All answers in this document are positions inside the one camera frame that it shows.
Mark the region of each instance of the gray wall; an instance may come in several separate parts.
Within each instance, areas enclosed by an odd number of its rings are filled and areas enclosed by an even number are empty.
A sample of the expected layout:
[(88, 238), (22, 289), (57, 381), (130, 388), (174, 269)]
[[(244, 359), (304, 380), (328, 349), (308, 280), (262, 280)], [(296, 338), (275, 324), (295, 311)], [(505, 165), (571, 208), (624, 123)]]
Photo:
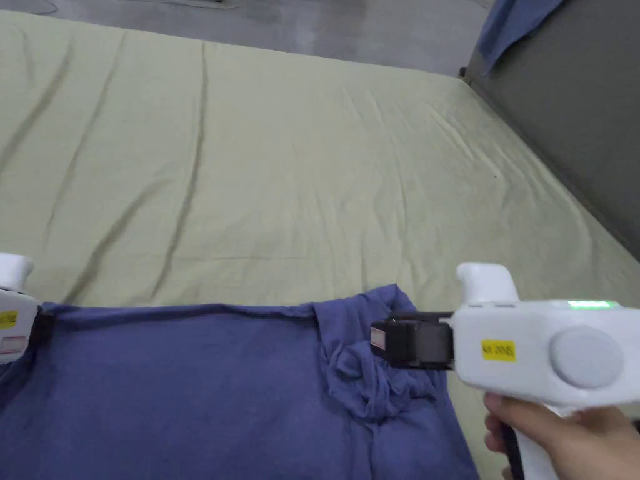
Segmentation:
[(567, 1), (467, 81), (640, 259), (640, 1)]

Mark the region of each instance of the blue cloth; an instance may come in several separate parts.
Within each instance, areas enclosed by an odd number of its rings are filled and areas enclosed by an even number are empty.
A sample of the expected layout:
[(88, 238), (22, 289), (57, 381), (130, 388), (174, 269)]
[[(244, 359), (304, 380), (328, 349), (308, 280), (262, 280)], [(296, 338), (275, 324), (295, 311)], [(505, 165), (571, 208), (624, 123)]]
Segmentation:
[(48, 305), (0, 378), (2, 479), (477, 479), (442, 372), (372, 356), (395, 286), (298, 307)]
[(563, 0), (496, 0), (484, 23), (478, 51), (484, 58), (486, 71), (505, 50), (522, 37), (531, 34)]

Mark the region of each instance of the black cable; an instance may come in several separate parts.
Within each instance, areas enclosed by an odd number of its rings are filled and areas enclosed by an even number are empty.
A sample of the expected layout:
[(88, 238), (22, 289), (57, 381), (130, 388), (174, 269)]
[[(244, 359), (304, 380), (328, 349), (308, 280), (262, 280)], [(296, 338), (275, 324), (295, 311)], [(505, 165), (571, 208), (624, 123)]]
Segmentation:
[(190, 6), (192, 8), (210, 8), (213, 10), (230, 10), (232, 8), (237, 8), (240, 4), (237, 3), (226, 3), (224, 1), (218, 0), (202, 0), (200, 5), (193, 5), (189, 3), (176, 2), (172, 0), (121, 0), (127, 2), (141, 2), (141, 3), (161, 3), (165, 5), (176, 5), (176, 6)]
[(56, 13), (59, 10), (58, 5), (56, 5), (52, 1), (44, 0), (44, 2), (48, 3), (49, 5), (51, 5), (53, 7), (53, 9), (49, 10), (47, 12), (36, 12), (33, 15), (51, 15), (52, 13)]

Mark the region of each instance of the gray floor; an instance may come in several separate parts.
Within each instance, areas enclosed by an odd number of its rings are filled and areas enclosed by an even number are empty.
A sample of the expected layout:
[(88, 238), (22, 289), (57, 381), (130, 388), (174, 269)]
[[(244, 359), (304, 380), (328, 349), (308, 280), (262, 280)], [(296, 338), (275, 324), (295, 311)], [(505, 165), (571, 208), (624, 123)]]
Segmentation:
[[(52, 0), (52, 17), (455, 75), (492, 0), (229, 0), (213, 10), (138, 0)], [(52, 10), (45, 0), (0, 8)]]

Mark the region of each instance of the white sticker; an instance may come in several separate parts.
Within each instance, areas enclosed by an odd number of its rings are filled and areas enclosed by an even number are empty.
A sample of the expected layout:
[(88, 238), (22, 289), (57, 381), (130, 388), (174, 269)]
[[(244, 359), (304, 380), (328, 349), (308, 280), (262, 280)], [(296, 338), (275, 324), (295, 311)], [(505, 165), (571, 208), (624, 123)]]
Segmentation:
[(20, 353), (27, 344), (27, 337), (5, 337), (0, 342), (0, 355)]
[(378, 347), (382, 350), (385, 349), (385, 331), (378, 330), (377, 328), (371, 328), (371, 344), (374, 347)]

